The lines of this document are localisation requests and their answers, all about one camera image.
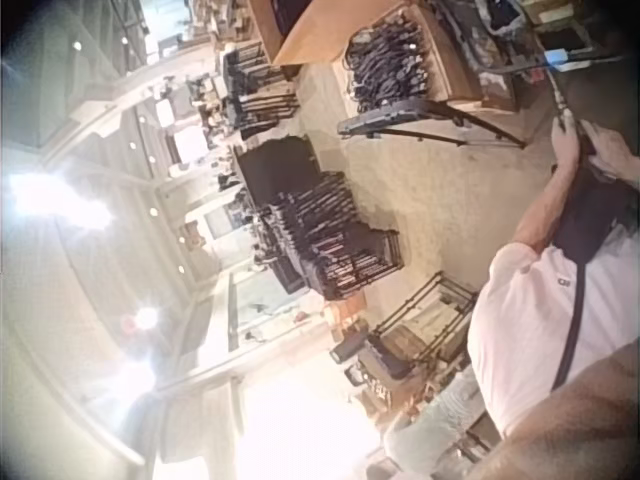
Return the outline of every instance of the ceiling light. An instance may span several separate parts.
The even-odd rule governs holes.
[[[133,402],[153,390],[156,376],[146,363],[129,363],[115,378],[113,392],[121,400]]]
[[[62,179],[52,175],[26,174],[11,178],[16,207],[24,215],[59,215],[83,228],[101,230],[111,222],[107,207],[80,197]]]
[[[141,308],[134,321],[139,329],[149,330],[158,324],[158,311],[155,308]]]
[[[104,230],[112,218],[104,203],[95,200],[80,202],[66,216],[74,225],[92,230]]]

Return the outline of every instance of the recessed light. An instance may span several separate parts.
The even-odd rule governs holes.
[[[141,330],[149,330],[158,324],[158,311],[155,308],[141,308],[134,318],[136,326]]]

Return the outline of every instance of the hair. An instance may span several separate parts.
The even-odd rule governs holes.
[[[366,470],[367,480],[390,480],[393,477],[393,473],[389,472],[386,468],[380,465],[369,465]]]

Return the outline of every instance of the white t-shirt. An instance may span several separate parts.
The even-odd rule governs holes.
[[[586,267],[584,310],[568,381],[638,337],[640,243],[614,229]],[[489,269],[473,312],[469,354],[504,436],[550,393],[573,314],[576,265],[549,247],[512,243]]]

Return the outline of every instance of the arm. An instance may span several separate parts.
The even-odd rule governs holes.
[[[558,168],[542,193],[525,212],[512,239],[512,243],[528,245],[538,254],[551,241],[578,170],[580,144],[575,122],[569,110],[563,112],[563,117],[565,130],[562,130],[556,118],[551,133]]]

